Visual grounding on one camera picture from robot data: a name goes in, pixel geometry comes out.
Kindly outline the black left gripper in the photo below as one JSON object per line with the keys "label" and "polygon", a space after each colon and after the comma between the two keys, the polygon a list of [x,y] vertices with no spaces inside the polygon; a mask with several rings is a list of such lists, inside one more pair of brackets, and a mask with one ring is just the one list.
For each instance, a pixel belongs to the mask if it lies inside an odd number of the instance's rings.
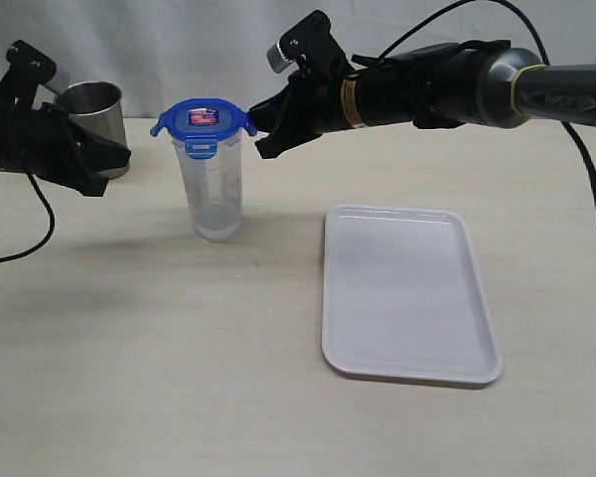
{"label": "black left gripper", "polygon": [[80,116],[45,103],[38,88],[58,73],[57,64],[23,40],[7,52],[0,79],[0,172],[30,173],[44,181],[102,197],[110,180],[130,169],[131,152],[118,113]]}

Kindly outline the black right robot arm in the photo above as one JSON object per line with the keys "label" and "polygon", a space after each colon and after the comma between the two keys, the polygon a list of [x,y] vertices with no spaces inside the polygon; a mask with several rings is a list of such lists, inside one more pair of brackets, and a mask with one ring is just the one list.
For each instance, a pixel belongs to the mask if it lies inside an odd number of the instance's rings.
{"label": "black right robot arm", "polygon": [[596,127],[596,65],[550,66],[507,40],[437,44],[388,57],[347,57],[315,10],[268,51],[276,73],[297,71],[248,115],[273,159],[324,134],[412,123],[512,129],[533,117]]}

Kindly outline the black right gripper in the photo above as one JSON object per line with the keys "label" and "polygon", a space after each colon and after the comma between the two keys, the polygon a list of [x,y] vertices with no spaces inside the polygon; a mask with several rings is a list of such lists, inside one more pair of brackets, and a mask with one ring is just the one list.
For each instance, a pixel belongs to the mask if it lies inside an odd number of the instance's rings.
{"label": "black right gripper", "polygon": [[275,159],[324,133],[361,128],[360,76],[334,39],[329,17],[315,10],[277,42],[298,70],[288,86],[248,110],[250,123],[266,134],[255,141],[260,157]]}

